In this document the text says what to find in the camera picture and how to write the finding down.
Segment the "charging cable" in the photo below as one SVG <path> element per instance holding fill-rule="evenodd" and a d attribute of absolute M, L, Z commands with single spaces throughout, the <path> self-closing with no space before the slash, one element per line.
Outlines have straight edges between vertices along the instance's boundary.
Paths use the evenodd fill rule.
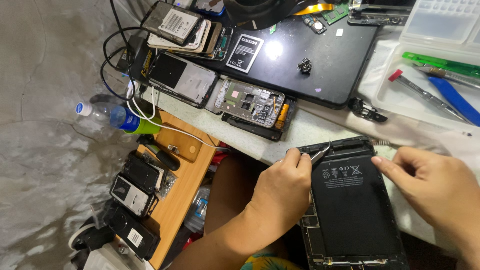
<path fill-rule="evenodd" d="M 127 91 L 127 97 L 128 97 L 129 95 L 131 95 L 132 92 L 133 92 L 133 87 L 130 87 L 131 84 L 129 84 L 128 86 L 129 86 L 129 88 L 128 88 L 128 91 Z M 154 101 L 155 101 L 155 99 L 154 99 L 154 89 L 153 89 L 153 87 L 151 87 L 151 88 L 152 88 L 152 105 L 153 105 L 153 108 L 154 108 L 152 117 L 148 118 L 148 117 L 144 114 L 144 112 L 138 107 L 137 103 L 135 102 L 135 99 L 132 98 L 133 104 L 135 105 L 135 107 L 137 108 L 137 110 L 143 115 L 143 117 L 142 117 L 142 116 L 138 115 L 137 113 L 135 113 L 135 111 L 132 109 L 132 107 L 131 107 L 131 105 L 130 105 L 130 102 L 127 101 L 127 106 L 128 106 L 128 108 L 130 109 L 130 111 L 131 111 L 135 116 L 137 116 L 137 117 L 139 117 L 139 118 L 141 118 L 141 119 L 145 119 L 145 120 L 149 121 L 150 123 L 152 123 L 152 124 L 154 124 L 154 125 L 157 125 L 157 126 L 159 126 L 159 127 L 163 127 L 163 128 L 166 128 L 166 129 L 175 130 L 175 131 L 178 131 L 178 132 L 180 132 L 180 133 L 186 134 L 186 135 L 188 135 L 188 136 L 190 136 L 190 137 L 193 137 L 193 138 L 197 139 L 198 141 L 200 141 L 201 143 L 203 143 L 203 144 L 205 144 L 205 145 L 208 145 L 208 146 L 210 146 L 210 147 L 213 147 L 213 148 L 216 148 L 216 149 L 219 149 L 219 150 L 231 151 L 230 149 L 228 149 L 228 148 L 226 148 L 226 147 L 218 147 L 218 146 L 213 146 L 213 145 L 211 145 L 211 144 L 209 144 L 209 143 L 206 143 L 206 142 L 204 142 L 202 139 L 200 139 L 199 137 L 197 137 L 197 136 L 195 136 L 195 135 L 192 135 L 192 134 L 190 134 L 190 133 L 188 133 L 188 132 L 185 132 L 185 131 L 183 131 L 183 130 L 179 130 L 179 129 L 176 129 L 176 128 L 172 128 L 172 127 L 169 127 L 169 126 L 160 125 L 160 124 L 158 124 L 158 123 L 153 122 L 151 119 L 155 116 L 156 108 L 155 108 L 155 104 L 154 104 Z"/>

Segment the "leg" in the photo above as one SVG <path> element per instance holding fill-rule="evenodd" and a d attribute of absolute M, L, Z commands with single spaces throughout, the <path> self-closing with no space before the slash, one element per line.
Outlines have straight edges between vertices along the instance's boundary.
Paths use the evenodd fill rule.
<path fill-rule="evenodd" d="M 204 234 L 218 229 L 240 214 L 250 202 L 258 176 L 268 166 L 244 154 L 224 158 L 213 178 Z"/>

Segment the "green circuit board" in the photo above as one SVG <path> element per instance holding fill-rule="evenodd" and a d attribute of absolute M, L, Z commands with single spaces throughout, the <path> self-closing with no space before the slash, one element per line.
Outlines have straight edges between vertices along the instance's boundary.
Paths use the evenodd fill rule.
<path fill-rule="evenodd" d="M 333 10 L 321 11 L 320 14 L 328 25 L 348 15 L 348 3 L 336 4 Z"/>

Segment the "green cup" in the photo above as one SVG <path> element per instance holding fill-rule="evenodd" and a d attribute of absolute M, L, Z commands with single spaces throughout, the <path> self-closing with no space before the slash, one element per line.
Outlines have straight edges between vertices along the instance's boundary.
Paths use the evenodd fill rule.
<path fill-rule="evenodd" d="M 159 117 L 154 117 L 150 119 L 152 122 L 157 123 L 157 124 L 162 124 L 162 119 Z M 124 132 L 126 134 L 157 134 L 160 131 L 159 126 L 154 125 L 150 123 L 148 120 L 145 119 L 140 119 L 140 124 L 138 125 L 138 128 L 135 131 L 126 131 Z"/>

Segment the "plastic bottle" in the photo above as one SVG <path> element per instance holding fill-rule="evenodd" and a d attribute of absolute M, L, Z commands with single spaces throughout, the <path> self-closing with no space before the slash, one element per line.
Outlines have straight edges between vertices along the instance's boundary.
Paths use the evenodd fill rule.
<path fill-rule="evenodd" d="M 97 102 L 90 104 L 80 102 L 77 104 L 75 111 L 80 115 L 90 117 L 100 125 L 110 125 L 126 131 L 135 131 L 140 124 L 140 118 L 129 109 L 113 103 Z"/>

